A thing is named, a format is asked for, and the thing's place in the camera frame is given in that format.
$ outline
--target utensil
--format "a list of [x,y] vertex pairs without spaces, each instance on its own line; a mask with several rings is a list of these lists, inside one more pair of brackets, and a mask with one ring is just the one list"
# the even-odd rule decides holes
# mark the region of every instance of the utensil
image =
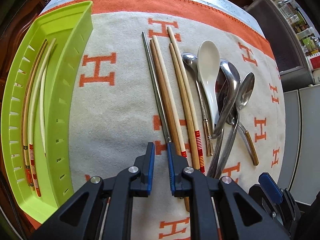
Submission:
[[178,62],[179,62],[179,67],[181,70],[181,74],[183,77],[183,82],[186,88],[187,96],[188,96],[188,101],[189,101],[189,106],[190,106],[190,111],[192,115],[192,121],[193,121],[193,127],[195,130],[195,136],[196,136],[196,143],[197,143],[197,150],[198,150],[198,156],[199,156],[199,163],[200,163],[200,171],[204,174],[204,159],[203,159],[203,152],[202,152],[202,143],[201,143],[201,136],[200,136],[200,131],[199,131],[199,126],[198,126],[198,119],[196,115],[196,109],[195,109],[195,104],[193,102],[192,94],[191,94],[191,89],[187,77],[186,70],[183,65],[182,57],[180,54],[180,50],[176,41],[176,38],[173,34],[172,28],[169,26],[167,28],[175,54],[177,56]]
[[[242,84],[240,86],[239,89],[239,93],[238,96],[236,98],[236,108],[238,109],[238,111],[240,111],[240,109],[242,109],[249,101],[250,96],[252,94],[253,91],[253,87],[254,87],[254,74],[252,72],[248,73],[243,81]],[[234,125],[235,124],[235,107],[233,107],[233,109],[231,110],[228,118],[227,118],[227,123],[230,125]],[[257,166],[259,164],[259,160],[258,160],[258,156],[256,153],[256,150],[254,148],[250,133],[247,131],[247,129],[243,126],[243,124],[239,121],[239,127],[241,128],[241,131],[243,132],[244,136],[247,139],[249,148],[250,148],[250,153],[252,156],[252,162],[253,165]]]
[[174,52],[174,48],[173,48],[172,43],[169,44],[169,48],[170,48],[170,52],[171,52],[173,66],[174,66],[177,80],[178,80],[183,110],[184,110],[184,113],[186,116],[187,129],[188,129],[188,135],[189,135],[190,147],[191,147],[191,155],[192,155],[192,165],[195,169],[199,170],[200,163],[199,163],[198,149],[197,149],[197,143],[196,143],[196,135],[194,133],[194,127],[193,127],[191,110],[190,110],[190,106],[189,106],[189,102],[188,102],[188,96],[187,96],[185,85],[183,83],[183,77],[182,77],[182,74],[180,71],[178,59],[177,59],[176,53]]
[[[162,122],[163,133],[164,133],[165,140],[167,142],[167,149],[171,150],[170,144],[169,144],[171,142],[171,136],[170,136],[170,131],[171,131],[171,133],[173,134],[172,137],[174,141],[173,143],[176,148],[176,152],[178,155],[181,155],[178,134],[177,134],[176,126],[174,123],[174,118],[173,118],[173,113],[170,106],[168,92],[166,90],[165,83],[164,83],[164,77],[161,72],[160,62],[158,59],[158,55],[156,53],[156,47],[153,43],[153,40],[150,40],[150,46],[151,46],[151,51],[153,55],[153,60],[152,60],[147,38],[144,32],[142,32],[142,38],[143,38],[143,43],[144,43],[144,47],[147,54],[151,80],[152,80],[152,84],[153,84],[153,88],[156,96],[156,102],[159,110],[160,119]],[[185,203],[187,212],[190,212],[189,198],[184,198],[184,203]]]
[[201,84],[201,82],[199,82],[199,79],[198,79],[197,56],[192,53],[182,53],[181,55],[182,55],[182,60],[183,60],[184,65],[187,66],[189,69],[191,69],[194,73],[194,78],[195,78],[198,96],[199,96],[199,100],[200,100],[200,106],[201,106],[201,113],[202,113],[203,126],[204,126],[204,135],[205,135],[205,139],[206,139],[207,156],[213,156],[213,142],[212,142],[212,137],[211,137],[211,133],[210,133],[211,130],[209,127],[208,114],[207,114],[207,110],[205,109],[204,99],[202,97],[202,93],[200,90],[200,86],[202,86],[202,84]]
[[[226,95],[228,93],[228,81],[226,80],[218,94],[218,98],[217,98],[217,104],[218,104],[218,111],[219,114],[222,111],[223,108],[223,103],[225,101]],[[222,127],[221,133],[217,138],[217,142],[216,142],[216,148],[214,150],[214,157],[211,160],[208,172],[207,172],[207,176],[208,177],[212,177],[214,178],[214,176],[216,175],[217,172],[217,167],[218,167],[218,161],[219,161],[219,157],[220,157],[220,152],[221,152],[221,146],[222,146],[222,141],[223,141],[223,135],[224,135],[224,126]]]
[[[156,47],[154,45],[153,40],[150,40],[150,47],[151,47],[151,52],[152,52],[152,57],[153,57],[153,62],[154,62],[154,67],[156,70],[156,75],[158,77],[158,81],[159,81],[159,88],[161,91],[161,96],[163,99],[163,103],[164,103],[164,109],[165,109],[165,113],[166,113],[166,117],[168,118],[168,124],[169,124],[169,129],[170,129],[170,133],[172,134],[172,140],[174,143],[174,146],[176,148],[176,152],[178,155],[181,155],[181,149],[180,149],[180,143],[179,143],[179,138],[178,138],[178,132],[177,132],[177,127],[176,124],[174,122],[174,117],[173,117],[173,112],[172,112],[172,108],[170,105],[170,100],[169,100],[169,95],[167,92],[167,88],[165,86],[165,82],[164,82],[164,77],[162,75],[162,71],[161,71],[161,67],[160,67],[160,62],[158,59],[158,55],[156,52]],[[167,141],[169,141],[169,132],[166,133],[165,136],[167,137]]]
[[233,130],[230,132],[227,143],[226,143],[226,147],[223,149],[223,153],[222,153],[222,160],[220,165],[217,168],[217,173],[215,175],[215,178],[218,179],[220,178],[222,171],[224,170],[224,167],[227,164],[228,158],[230,156],[230,152],[233,146],[233,143],[235,141],[236,138],[236,132],[238,129],[238,125],[239,125],[239,113],[238,110],[235,110],[235,124],[232,126]]
[[236,67],[227,60],[222,59],[220,62],[220,68],[222,69],[223,73],[227,78],[229,90],[225,103],[223,104],[219,120],[216,124],[216,127],[213,130],[212,138],[217,138],[221,133],[222,127],[224,126],[227,117],[231,111],[231,108],[236,101],[236,97],[240,88],[240,75]]
[[167,70],[166,70],[165,65],[164,65],[164,60],[163,60],[163,57],[162,57],[162,54],[161,54],[159,42],[158,42],[157,36],[155,36],[155,35],[152,36],[152,39],[153,39],[154,45],[156,47],[156,53],[158,55],[161,71],[162,71],[162,74],[163,74],[163,77],[164,77],[164,83],[165,83],[165,86],[166,86],[167,92],[168,92],[169,101],[170,101],[170,105],[171,105],[172,112],[173,112],[173,117],[174,117],[174,123],[176,125],[177,132],[178,132],[178,139],[179,139],[179,144],[180,144],[181,155],[183,157],[187,158],[186,148],[185,148],[185,145],[184,145],[182,130],[181,130],[179,116],[178,116],[178,111],[177,111],[176,104],[174,102],[173,93],[172,93],[172,89],[171,89],[171,86],[170,86]]
[[29,186],[34,190],[34,185],[32,181],[32,175],[31,175],[31,169],[30,169],[30,160],[29,160],[29,153],[28,153],[28,137],[27,137],[27,129],[28,129],[28,113],[29,113],[29,101],[30,101],[30,96],[31,96],[31,90],[32,90],[32,85],[33,81],[36,76],[36,72],[42,57],[42,54],[44,53],[44,49],[47,46],[47,39],[44,40],[42,43],[41,48],[39,49],[39,52],[36,56],[36,59],[32,65],[31,71],[30,71],[30,76],[28,79],[28,85],[27,89],[25,92],[24,96],[24,101],[23,101],[23,119],[22,119],[22,143],[23,143],[23,157],[24,157],[24,162],[25,162],[25,169],[26,169],[26,174],[27,174],[27,180],[29,183]]
[[41,133],[41,140],[42,146],[44,151],[44,156],[46,156],[45,151],[45,126],[44,126],[44,84],[45,84],[45,77],[47,74],[48,63],[44,68],[41,82],[40,82],[40,97],[39,97],[39,116],[40,116],[40,133]]
[[204,41],[198,49],[198,78],[204,88],[209,110],[211,114],[212,127],[219,119],[218,105],[215,93],[215,84],[219,73],[220,56],[218,48],[212,41]]
[[36,115],[35,104],[36,104],[36,98],[38,95],[40,81],[42,78],[42,73],[48,63],[50,53],[53,49],[53,46],[54,46],[56,40],[57,39],[54,38],[51,41],[50,46],[47,50],[47,53],[44,56],[44,60],[42,62],[38,77],[36,79],[35,92],[33,93],[32,97],[31,97],[31,101],[30,101],[30,121],[28,122],[29,159],[30,159],[30,168],[31,168],[33,184],[35,186],[38,197],[41,197],[41,192],[40,192],[40,188],[39,188],[39,184],[38,184],[38,178],[37,178],[37,174],[36,174],[36,165],[35,165],[35,155],[33,152],[33,128],[34,128],[34,121],[35,121],[35,115]]
[[151,53],[150,53],[150,48],[149,48],[148,41],[147,41],[147,38],[146,38],[146,35],[144,32],[142,32],[142,39],[143,39],[144,48],[145,48],[146,54],[147,54],[148,66],[149,66],[149,70],[150,70],[153,90],[154,90],[155,96],[156,96],[156,103],[158,106],[159,116],[160,116],[160,120],[162,123],[162,130],[163,130],[163,134],[164,134],[164,139],[165,139],[166,143],[170,143],[171,136],[170,136],[170,131],[168,129],[168,120],[167,120],[167,117],[164,113],[164,102],[162,101],[162,98],[161,98],[160,88],[159,88],[158,80],[156,78],[155,66],[153,65],[153,61],[152,61],[152,57],[151,57]]

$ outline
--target green plastic tray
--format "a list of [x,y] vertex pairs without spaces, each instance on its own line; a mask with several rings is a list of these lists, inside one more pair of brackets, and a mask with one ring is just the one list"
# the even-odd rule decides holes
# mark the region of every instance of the green plastic tray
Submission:
[[[47,220],[73,194],[68,155],[69,113],[79,63],[93,30],[91,7],[92,1],[85,1],[37,18],[18,48],[4,90],[1,144],[6,172],[18,205],[39,223]],[[47,39],[39,72],[53,38],[57,41],[49,58],[44,88],[46,157],[41,141],[39,103],[36,102],[34,153],[41,191],[38,197],[28,186],[24,171],[22,103],[36,55]]]

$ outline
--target metal screw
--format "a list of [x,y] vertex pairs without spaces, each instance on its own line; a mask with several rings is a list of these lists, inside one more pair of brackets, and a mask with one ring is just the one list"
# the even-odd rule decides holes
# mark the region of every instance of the metal screw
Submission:
[[232,179],[228,176],[222,177],[222,182],[225,184],[230,184],[232,182]]
[[90,179],[91,183],[98,184],[100,182],[101,178],[99,176],[94,176]]
[[184,172],[185,173],[189,173],[189,174],[191,174],[191,173],[193,173],[195,170],[192,168],[192,167],[185,167],[184,168]]
[[131,173],[136,173],[136,172],[138,172],[139,168],[136,167],[136,166],[131,166],[128,170],[129,170],[129,172],[131,172]]

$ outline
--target white ceramic spoon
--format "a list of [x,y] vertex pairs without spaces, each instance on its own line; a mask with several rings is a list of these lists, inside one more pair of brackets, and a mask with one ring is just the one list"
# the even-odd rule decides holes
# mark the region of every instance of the white ceramic spoon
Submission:
[[218,122],[219,112],[215,93],[220,68],[218,48],[212,41],[204,41],[198,49],[198,78],[206,94],[211,114],[212,126]]

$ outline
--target metal spoon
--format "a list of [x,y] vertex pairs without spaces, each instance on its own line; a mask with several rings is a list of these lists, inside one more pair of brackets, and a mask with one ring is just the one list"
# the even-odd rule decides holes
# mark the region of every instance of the metal spoon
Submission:
[[236,97],[240,88],[240,75],[236,67],[227,60],[221,59],[220,68],[222,69],[223,73],[227,78],[229,90],[226,97],[226,101],[223,105],[221,114],[219,116],[219,120],[212,133],[212,138],[217,138],[220,135],[222,127],[226,122],[231,108],[236,102]]
[[[252,94],[252,91],[253,91],[253,87],[254,87],[254,74],[252,72],[250,72],[244,77],[243,82],[240,86],[239,94],[236,98],[235,105],[236,105],[236,108],[238,111],[240,111],[248,103],[250,96]],[[228,124],[230,124],[230,125],[235,124],[235,114],[236,114],[235,107],[233,107],[233,109],[231,110],[231,112],[227,118]],[[240,126],[241,131],[243,132],[244,136],[247,139],[247,142],[248,142],[248,145],[250,148],[250,152],[251,152],[251,156],[252,156],[253,165],[257,166],[259,164],[259,160],[258,160],[256,150],[254,148],[251,136],[241,122],[239,122],[239,126]]]
[[[221,108],[223,109],[226,101],[227,101],[227,95],[229,94],[228,92],[228,87],[229,87],[229,83],[228,83],[228,80],[226,80],[221,88],[221,91],[219,93],[219,96],[218,96],[218,109],[220,110]],[[220,164],[218,166],[218,159],[219,157],[217,156],[217,160],[216,160],[216,166],[218,166],[216,168],[216,173],[213,175],[213,177],[215,177],[216,179],[217,178],[220,178],[221,176],[221,173],[224,169],[224,167],[226,166],[227,164],[227,160],[230,156],[230,152],[231,152],[231,149],[232,149],[232,146],[233,146],[233,143],[235,141],[235,138],[236,138],[236,131],[238,129],[238,125],[239,125],[239,115],[238,115],[238,111],[237,109],[234,107],[231,107],[231,111],[235,110],[235,114],[233,115],[232,114],[232,122],[234,122],[232,125],[232,131],[229,133],[229,137],[228,137],[228,140],[227,140],[227,143],[226,143],[226,146],[225,148],[223,149],[223,152],[222,152],[222,157],[221,157],[221,161],[220,161]]]
[[[218,98],[217,98],[217,103],[218,103],[218,111],[219,114],[221,114],[222,108],[223,108],[223,104],[226,98],[226,95],[228,93],[228,81],[226,80],[218,94]],[[211,160],[208,172],[207,172],[207,176],[208,177],[212,177],[214,178],[217,172],[217,167],[218,167],[218,160],[220,157],[220,151],[221,151],[221,146],[222,146],[222,140],[223,140],[223,135],[224,135],[224,127],[222,127],[221,133],[217,138],[217,142],[216,142],[216,148],[214,150],[214,157]]]
[[204,105],[204,99],[200,90],[200,86],[202,84],[199,82],[198,79],[198,60],[197,56],[192,53],[182,53],[182,60],[185,65],[189,69],[191,69],[194,73],[194,78],[196,81],[196,87],[199,95],[200,105],[201,105],[201,113],[202,113],[202,119],[203,119],[203,126],[204,126],[204,134],[206,138],[206,145],[207,145],[207,156],[213,156],[213,143],[212,143],[212,137],[210,134],[210,127],[209,127],[209,121],[208,121],[208,114],[207,110],[205,109]]

